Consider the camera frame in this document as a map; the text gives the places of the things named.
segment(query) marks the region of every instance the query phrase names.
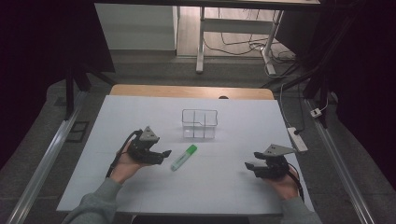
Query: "clear plastic container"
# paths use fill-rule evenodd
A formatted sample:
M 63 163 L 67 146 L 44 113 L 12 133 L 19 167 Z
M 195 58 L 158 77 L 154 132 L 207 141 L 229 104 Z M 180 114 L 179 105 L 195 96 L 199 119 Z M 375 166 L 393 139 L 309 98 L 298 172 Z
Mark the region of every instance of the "clear plastic container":
M 184 109 L 182 123 L 184 137 L 214 138 L 216 126 L 218 126 L 218 111 Z

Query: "gray floor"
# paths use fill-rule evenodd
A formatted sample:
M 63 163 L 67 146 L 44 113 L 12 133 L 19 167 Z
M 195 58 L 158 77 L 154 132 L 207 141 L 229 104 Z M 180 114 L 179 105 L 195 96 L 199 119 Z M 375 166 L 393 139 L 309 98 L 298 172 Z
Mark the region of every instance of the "gray floor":
M 117 74 L 109 75 L 122 83 L 259 88 L 269 80 L 264 74 L 262 60 L 207 59 L 205 71 L 200 76 L 194 72 L 194 59 L 176 58 L 166 54 L 154 56 L 113 52 L 113 60 Z M 276 64 L 278 72 L 287 67 L 287 64 Z M 77 121 L 88 122 L 88 131 L 83 136 L 78 133 L 69 134 L 69 141 L 64 144 L 25 223 L 59 223 L 65 216 L 55 211 L 56 206 L 78 162 L 101 104 L 110 91 L 110 87 L 103 81 L 92 76 L 90 79 L 93 87 L 77 118 Z M 14 156 L 0 171 L 0 223 L 6 222 L 64 118 L 64 92 L 64 82 L 49 88 L 47 102 L 35 124 Z M 275 96 L 278 99 L 279 93 L 275 93 Z M 301 128 L 297 87 L 283 92 L 282 100 L 288 121 Z M 335 109 L 336 103 L 331 100 L 328 106 L 329 130 L 375 220 L 377 223 L 396 223 L 396 214 L 393 212 L 396 208 L 395 191 L 364 148 L 338 121 Z M 303 114 L 305 130 L 301 136 L 309 151 L 304 155 L 299 154 L 298 160 L 316 211 L 324 223 L 360 223 L 304 104 Z M 278 223 L 280 216 L 249 219 L 252 224 Z M 114 221 L 130 222 L 131 216 L 128 214 L 117 214 Z

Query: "white table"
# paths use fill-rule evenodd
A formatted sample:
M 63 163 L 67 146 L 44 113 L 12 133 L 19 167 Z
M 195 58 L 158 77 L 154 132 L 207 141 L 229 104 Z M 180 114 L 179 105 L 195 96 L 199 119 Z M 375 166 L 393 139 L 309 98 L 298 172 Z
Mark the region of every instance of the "white table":
M 183 138 L 183 109 L 215 109 L 214 139 Z M 151 150 L 172 149 L 162 165 L 141 169 L 118 195 L 118 211 L 152 215 L 261 215 L 280 213 L 273 189 L 247 170 L 253 152 L 270 144 L 291 147 L 275 100 L 212 100 L 107 96 L 58 211 L 71 211 L 103 182 L 126 137 L 146 126 L 160 137 Z M 197 151 L 177 171 L 171 163 L 191 144 Z M 288 161 L 300 171 L 295 155 Z M 305 203 L 313 210 L 306 191 Z

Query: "aluminum rail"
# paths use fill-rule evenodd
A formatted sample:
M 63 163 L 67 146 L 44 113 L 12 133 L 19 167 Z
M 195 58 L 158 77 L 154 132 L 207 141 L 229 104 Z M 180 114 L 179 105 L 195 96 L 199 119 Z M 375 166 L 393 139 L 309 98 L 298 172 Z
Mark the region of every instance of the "aluminum rail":
M 75 110 L 73 111 L 69 120 L 64 120 L 62 122 L 61 126 L 58 129 L 58 132 L 55 134 L 52 142 L 49 144 L 49 147 L 44 154 L 43 159 L 41 159 L 41 162 L 35 169 L 35 173 L 30 179 L 26 189 L 20 197 L 20 200 L 12 211 L 11 216 L 8 218 L 7 223 L 23 223 L 26 219 L 27 215 L 30 212 L 30 209 L 32 208 L 33 203 L 35 202 L 35 198 L 37 197 L 38 192 L 41 190 L 41 187 L 43 186 L 44 181 L 46 180 L 53 163 L 58 157 L 59 151 L 64 144 L 66 136 L 70 132 L 78 116 L 78 113 L 82 108 L 87 94 L 88 93 L 85 91 L 81 91 L 78 93 L 75 101 Z
M 312 104 L 308 100 L 304 100 L 305 105 L 308 111 L 315 109 Z M 355 181 L 353 180 L 347 166 L 337 148 L 334 141 L 332 140 L 332 136 L 328 132 L 327 129 L 324 129 L 318 119 L 315 119 L 315 125 L 317 126 L 319 135 L 323 140 L 323 143 L 326 149 L 329 152 L 330 158 L 334 164 L 335 170 L 338 173 L 338 176 L 341 178 L 341 182 L 344 185 L 346 193 L 349 195 L 353 206 L 355 207 L 356 213 L 361 220 L 361 223 L 365 224 L 374 224 L 375 221 L 371 212 L 361 196 L 361 191 L 356 186 Z

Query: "green cap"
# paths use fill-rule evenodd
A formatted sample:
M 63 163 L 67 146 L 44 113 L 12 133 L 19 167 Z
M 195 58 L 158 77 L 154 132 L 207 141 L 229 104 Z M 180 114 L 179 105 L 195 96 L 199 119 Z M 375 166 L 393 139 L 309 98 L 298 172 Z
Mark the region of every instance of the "green cap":
M 191 145 L 189 148 L 187 148 L 186 152 L 189 153 L 190 155 L 192 155 L 192 153 L 194 153 L 194 151 L 197 150 L 197 147 L 195 145 Z

